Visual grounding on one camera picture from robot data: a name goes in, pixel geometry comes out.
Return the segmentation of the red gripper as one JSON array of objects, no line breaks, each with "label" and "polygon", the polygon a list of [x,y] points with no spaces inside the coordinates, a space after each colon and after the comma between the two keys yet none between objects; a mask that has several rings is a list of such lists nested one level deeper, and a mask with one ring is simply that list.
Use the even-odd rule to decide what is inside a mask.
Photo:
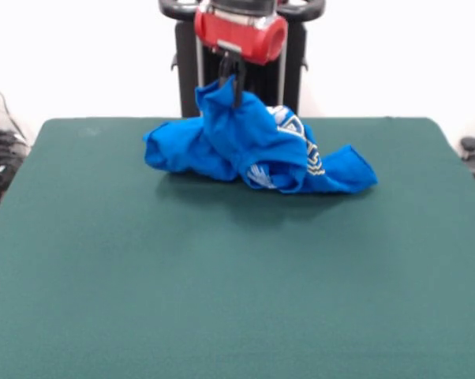
[{"label": "red gripper", "polygon": [[[261,66],[280,56],[288,32],[286,20],[277,13],[249,17],[215,7],[200,7],[195,13],[194,27],[204,46],[233,52],[245,61]],[[245,87],[246,67],[242,58],[236,58],[233,62],[230,54],[224,54],[219,63],[219,87],[231,75],[234,76],[234,108],[241,106]]]}]

